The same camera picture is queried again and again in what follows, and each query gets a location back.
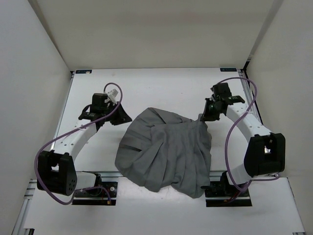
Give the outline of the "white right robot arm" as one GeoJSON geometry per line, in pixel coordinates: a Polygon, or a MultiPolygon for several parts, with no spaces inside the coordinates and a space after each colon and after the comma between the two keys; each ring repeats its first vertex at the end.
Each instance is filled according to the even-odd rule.
{"type": "Polygon", "coordinates": [[[224,158],[227,179],[220,182],[222,194],[230,196],[237,189],[242,190],[259,176],[277,174],[285,170],[286,139],[281,133],[274,133],[248,110],[248,105],[240,96],[205,99],[201,121],[217,121],[225,115],[233,121],[226,135],[224,158]],[[247,149],[242,163],[231,168],[228,158],[228,143],[231,132],[238,128],[247,141],[247,149]]]}

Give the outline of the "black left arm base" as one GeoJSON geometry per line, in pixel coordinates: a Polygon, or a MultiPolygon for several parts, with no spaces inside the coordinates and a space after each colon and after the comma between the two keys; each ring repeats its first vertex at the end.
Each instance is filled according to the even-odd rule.
{"type": "Polygon", "coordinates": [[[96,186],[104,189],[89,189],[76,192],[72,205],[115,206],[118,192],[118,177],[113,174],[96,173],[96,186]]]}

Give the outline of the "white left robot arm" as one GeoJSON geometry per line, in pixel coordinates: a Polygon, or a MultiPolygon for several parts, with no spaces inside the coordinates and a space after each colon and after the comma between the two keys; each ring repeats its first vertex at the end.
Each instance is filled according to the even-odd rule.
{"type": "Polygon", "coordinates": [[[100,174],[90,171],[76,171],[74,162],[83,147],[106,123],[121,125],[131,122],[122,105],[102,110],[93,110],[87,105],[74,126],[75,132],[62,137],[50,151],[42,151],[37,160],[37,172],[41,180],[40,190],[60,195],[74,195],[77,190],[87,191],[92,196],[102,192],[100,174]]]}

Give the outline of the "grey pleated skirt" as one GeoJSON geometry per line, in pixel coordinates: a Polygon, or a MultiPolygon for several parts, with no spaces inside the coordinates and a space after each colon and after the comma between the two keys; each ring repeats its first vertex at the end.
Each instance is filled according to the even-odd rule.
{"type": "Polygon", "coordinates": [[[115,166],[126,178],[149,191],[171,186],[191,198],[210,185],[211,134],[200,119],[192,120],[147,108],[120,141],[115,166]]]}

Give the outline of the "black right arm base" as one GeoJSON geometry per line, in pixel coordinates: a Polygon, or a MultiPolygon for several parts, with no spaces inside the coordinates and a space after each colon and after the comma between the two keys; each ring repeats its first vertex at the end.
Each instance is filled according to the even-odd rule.
{"type": "Polygon", "coordinates": [[[204,190],[206,207],[251,207],[252,202],[248,189],[240,192],[228,182],[226,172],[219,180],[211,181],[209,186],[201,186],[204,190]]]}

